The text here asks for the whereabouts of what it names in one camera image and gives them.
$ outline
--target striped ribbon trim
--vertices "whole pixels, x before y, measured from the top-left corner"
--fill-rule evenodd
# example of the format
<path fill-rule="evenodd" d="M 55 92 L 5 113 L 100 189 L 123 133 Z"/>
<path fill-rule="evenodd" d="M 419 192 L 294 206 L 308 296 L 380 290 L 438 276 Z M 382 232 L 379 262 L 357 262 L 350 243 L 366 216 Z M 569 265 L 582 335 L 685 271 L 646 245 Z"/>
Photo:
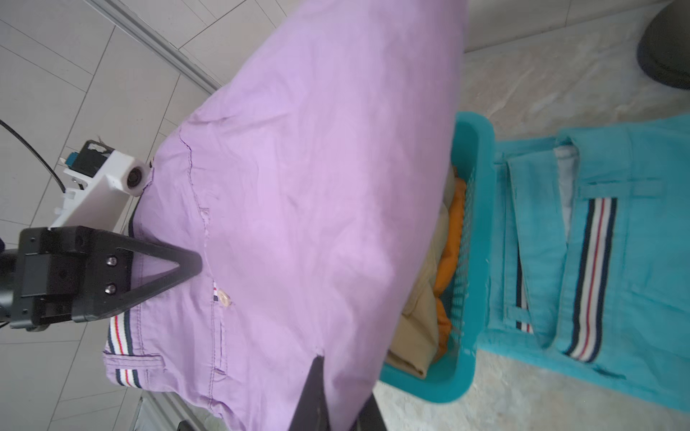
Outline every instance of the striped ribbon trim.
<path fill-rule="evenodd" d="M 134 356 L 129 310 L 110 318 L 110 327 L 108 328 L 108 347 L 110 348 L 110 353 Z M 125 370 L 123 368 L 117 368 L 115 370 L 115 378 L 117 383 L 122 386 L 141 388 L 138 370 Z"/>
<path fill-rule="evenodd" d="M 594 361 L 602 345 L 604 297 L 609 279 L 609 259 L 617 206 L 616 198 L 589 200 L 578 289 L 573 307 L 573 340 L 570 348 L 564 352 L 565 355 L 581 362 Z"/>
<path fill-rule="evenodd" d="M 519 249 L 517 251 L 517 285 L 515 289 L 515 304 L 523 310 L 529 310 L 529 305 L 527 304 L 527 292 L 525 292 L 524 289 L 524 275 L 522 274 L 522 262 L 520 261 Z M 517 329 L 523 332 L 534 334 L 534 328 L 532 328 L 532 325 L 529 323 L 516 321 L 515 326 Z"/>

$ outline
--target tile floor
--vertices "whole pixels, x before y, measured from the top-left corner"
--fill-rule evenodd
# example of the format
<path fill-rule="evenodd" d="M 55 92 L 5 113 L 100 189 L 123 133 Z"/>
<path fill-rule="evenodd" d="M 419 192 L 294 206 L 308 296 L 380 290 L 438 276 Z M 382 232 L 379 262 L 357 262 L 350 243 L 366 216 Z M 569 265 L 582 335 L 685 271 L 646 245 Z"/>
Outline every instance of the tile floor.
<path fill-rule="evenodd" d="M 122 0 L 220 84 L 302 0 Z M 467 50 L 562 28 L 658 0 L 468 0 Z"/>
<path fill-rule="evenodd" d="M 220 83 L 299 4 L 125 2 Z M 690 93 L 646 79 L 634 61 L 635 41 L 657 6 L 582 23 L 648 3 L 653 0 L 471 0 L 471 50 L 558 30 L 468 54 L 461 109 L 488 116 L 499 138 L 690 110 Z M 59 157 L 98 137 L 149 159 L 207 96 L 82 0 L 0 1 L 0 118 L 56 168 Z M 10 245 L 21 229 L 55 218 L 57 185 L 4 130 L 0 184 L 0 237 Z M 130 202 L 116 230 L 133 208 Z M 127 430 L 139 392 L 105 378 L 106 326 L 0 331 L 2 428 Z M 449 405 L 379 385 L 389 429 L 569 429 L 583 422 L 585 429 L 690 429 L 683 414 L 615 392 L 483 352 L 477 362 L 473 388 Z"/>
<path fill-rule="evenodd" d="M 149 159 L 208 97 L 83 0 L 0 1 L 0 118 L 56 168 L 87 139 Z M 0 237 L 50 225 L 62 198 L 39 162 L 0 130 Z M 130 203 L 118 226 L 124 226 Z M 105 377 L 108 321 L 0 330 L 3 430 L 128 430 L 139 390 Z"/>

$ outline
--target black round object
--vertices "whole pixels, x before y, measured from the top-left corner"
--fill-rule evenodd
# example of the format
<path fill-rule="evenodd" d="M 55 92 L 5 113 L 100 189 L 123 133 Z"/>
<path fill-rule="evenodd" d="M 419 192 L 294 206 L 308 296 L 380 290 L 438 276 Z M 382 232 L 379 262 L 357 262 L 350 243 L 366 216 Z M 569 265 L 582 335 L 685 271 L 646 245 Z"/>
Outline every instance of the black round object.
<path fill-rule="evenodd" d="M 675 0 L 649 24 L 638 45 L 638 63 L 666 86 L 690 90 L 690 0 Z"/>
<path fill-rule="evenodd" d="M 135 188 L 141 183 L 141 179 L 144 177 L 144 175 L 141 173 L 141 169 L 139 168 L 134 168 L 130 171 L 129 175 L 127 176 L 127 187 L 129 188 Z"/>

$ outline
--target marble floor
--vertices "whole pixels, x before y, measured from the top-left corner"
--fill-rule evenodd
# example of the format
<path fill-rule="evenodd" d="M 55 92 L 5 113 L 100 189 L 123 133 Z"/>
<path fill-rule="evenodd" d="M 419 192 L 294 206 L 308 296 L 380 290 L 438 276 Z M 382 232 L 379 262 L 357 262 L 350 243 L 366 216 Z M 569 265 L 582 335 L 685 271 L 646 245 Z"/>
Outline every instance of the marble floor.
<path fill-rule="evenodd" d="M 303 0 L 122 0 L 211 79 L 228 83 Z M 466 49 L 548 32 L 659 0 L 466 0 Z"/>
<path fill-rule="evenodd" d="M 469 53 L 460 110 L 488 117 L 499 140 L 690 112 L 690 92 L 657 84 L 635 62 L 659 9 Z M 384 383 L 374 394 L 391 431 L 690 430 L 688 414 L 482 351 L 471 389 L 454 403 L 427 403 Z"/>

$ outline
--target orange clothing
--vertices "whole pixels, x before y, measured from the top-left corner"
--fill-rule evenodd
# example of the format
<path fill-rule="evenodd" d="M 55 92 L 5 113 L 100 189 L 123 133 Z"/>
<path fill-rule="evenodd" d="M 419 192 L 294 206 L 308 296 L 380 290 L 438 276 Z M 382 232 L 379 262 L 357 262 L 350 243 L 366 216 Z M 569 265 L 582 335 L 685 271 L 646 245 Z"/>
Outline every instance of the orange clothing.
<path fill-rule="evenodd" d="M 453 279 L 457 260 L 460 257 L 460 238 L 462 237 L 462 220 L 465 214 L 465 192 L 467 185 L 461 178 L 455 179 L 455 194 L 453 202 L 448 208 L 448 239 L 446 247 L 443 249 L 441 260 L 438 263 L 436 281 L 433 286 L 433 294 L 436 297 L 436 314 L 438 319 L 438 351 L 435 360 L 448 351 L 448 339 L 451 335 L 453 326 L 451 320 L 446 315 L 443 303 L 439 299 Z"/>

